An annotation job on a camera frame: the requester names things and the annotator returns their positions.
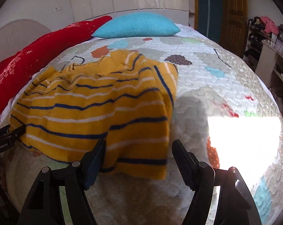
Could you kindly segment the patchwork quilted bedspread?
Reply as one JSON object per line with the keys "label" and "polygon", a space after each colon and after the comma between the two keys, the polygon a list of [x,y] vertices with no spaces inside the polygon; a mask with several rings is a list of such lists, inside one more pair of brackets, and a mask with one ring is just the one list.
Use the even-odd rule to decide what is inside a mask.
{"label": "patchwork quilted bedspread", "polygon": [[[246,63],[190,27],[172,37],[98,39],[63,51],[9,101],[0,127],[10,123],[12,109],[28,86],[49,67],[96,62],[113,51],[137,51],[146,58],[175,65],[179,71],[170,121],[167,170],[164,179],[107,173],[87,191],[99,224],[179,224],[193,192],[179,176],[171,142],[179,139],[200,161],[214,168],[235,166],[254,199],[263,224],[283,216],[283,118],[271,93]],[[21,140],[0,155],[3,198],[20,211],[33,179],[53,160]]]}

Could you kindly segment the purple square clock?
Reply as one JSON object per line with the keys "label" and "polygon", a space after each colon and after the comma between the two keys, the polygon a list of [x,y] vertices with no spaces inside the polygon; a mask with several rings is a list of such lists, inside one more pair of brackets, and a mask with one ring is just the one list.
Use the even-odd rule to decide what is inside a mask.
{"label": "purple square clock", "polygon": [[280,39],[277,39],[274,49],[283,55],[283,42]]}

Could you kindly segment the white round headboard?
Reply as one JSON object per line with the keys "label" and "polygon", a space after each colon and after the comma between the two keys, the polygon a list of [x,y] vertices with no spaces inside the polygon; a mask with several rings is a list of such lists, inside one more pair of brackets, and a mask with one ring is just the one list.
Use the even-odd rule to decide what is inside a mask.
{"label": "white round headboard", "polygon": [[21,51],[51,30],[31,19],[18,19],[0,28],[0,62]]}

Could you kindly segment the yellow striped sweater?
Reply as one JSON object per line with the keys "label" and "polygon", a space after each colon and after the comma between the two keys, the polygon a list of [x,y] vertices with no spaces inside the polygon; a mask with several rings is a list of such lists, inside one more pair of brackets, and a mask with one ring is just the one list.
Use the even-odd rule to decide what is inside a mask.
{"label": "yellow striped sweater", "polygon": [[49,67],[15,103],[21,143],[71,163],[106,142],[102,171],[164,179],[178,69],[137,51],[117,50],[62,70]]}

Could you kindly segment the white shelf unit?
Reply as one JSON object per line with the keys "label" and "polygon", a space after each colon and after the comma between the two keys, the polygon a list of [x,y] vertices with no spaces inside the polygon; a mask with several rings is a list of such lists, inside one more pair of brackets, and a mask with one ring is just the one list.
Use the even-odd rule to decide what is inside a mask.
{"label": "white shelf unit", "polygon": [[248,29],[243,59],[267,88],[277,92],[283,87],[283,55],[274,49],[278,35],[267,34],[260,17],[250,19]]}

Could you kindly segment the teal door curtain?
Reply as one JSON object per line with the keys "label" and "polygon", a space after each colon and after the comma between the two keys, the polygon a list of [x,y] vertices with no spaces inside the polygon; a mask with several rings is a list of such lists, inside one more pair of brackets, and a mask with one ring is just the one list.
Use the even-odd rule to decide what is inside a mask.
{"label": "teal door curtain", "polygon": [[219,43],[223,17],[223,0],[198,0],[197,31]]}

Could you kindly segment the turquoise knitted pillow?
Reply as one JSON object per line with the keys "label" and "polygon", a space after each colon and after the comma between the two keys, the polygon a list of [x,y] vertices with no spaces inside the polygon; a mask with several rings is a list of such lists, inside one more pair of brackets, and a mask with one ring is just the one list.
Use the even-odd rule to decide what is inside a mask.
{"label": "turquoise knitted pillow", "polygon": [[110,20],[99,27],[92,36],[103,39],[168,37],[180,31],[180,28],[166,16],[156,13],[138,12]]}

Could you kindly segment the brown wooden door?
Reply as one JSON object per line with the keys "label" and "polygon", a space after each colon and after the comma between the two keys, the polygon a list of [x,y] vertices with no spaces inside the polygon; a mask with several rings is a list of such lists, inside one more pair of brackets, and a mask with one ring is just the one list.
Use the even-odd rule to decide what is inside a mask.
{"label": "brown wooden door", "polygon": [[243,57],[247,38],[247,0],[222,0],[223,18],[220,45]]}

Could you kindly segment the red patterned duvet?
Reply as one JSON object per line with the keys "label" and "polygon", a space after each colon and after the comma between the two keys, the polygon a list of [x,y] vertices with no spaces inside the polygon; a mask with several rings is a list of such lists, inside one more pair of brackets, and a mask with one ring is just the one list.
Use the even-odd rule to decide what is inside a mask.
{"label": "red patterned duvet", "polygon": [[102,25],[112,20],[102,16],[93,21],[81,21],[45,34],[17,54],[0,62],[0,114],[31,79],[66,49],[92,38]]}

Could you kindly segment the white wall socket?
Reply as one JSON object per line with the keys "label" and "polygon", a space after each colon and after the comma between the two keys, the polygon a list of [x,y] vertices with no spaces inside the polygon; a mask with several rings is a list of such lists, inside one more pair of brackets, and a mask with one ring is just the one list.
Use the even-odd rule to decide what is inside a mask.
{"label": "white wall socket", "polygon": [[58,12],[58,11],[61,11],[62,8],[61,8],[61,7],[55,7],[54,10],[55,10],[56,12]]}

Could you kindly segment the pink clothes pile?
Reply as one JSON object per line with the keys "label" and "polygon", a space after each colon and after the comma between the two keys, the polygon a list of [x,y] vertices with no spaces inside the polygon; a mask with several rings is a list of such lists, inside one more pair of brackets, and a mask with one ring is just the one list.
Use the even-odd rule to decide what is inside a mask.
{"label": "pink clothes pile", "polygon": [[278,26],[275,25],[275,23],[270,20],[268,17],[263,16],[260,17],[260,20],[265,24],[265,29],[264,31],[269,34],[269,33],[273,33],[275,35],[278,35],[279,33],[279,28]]}

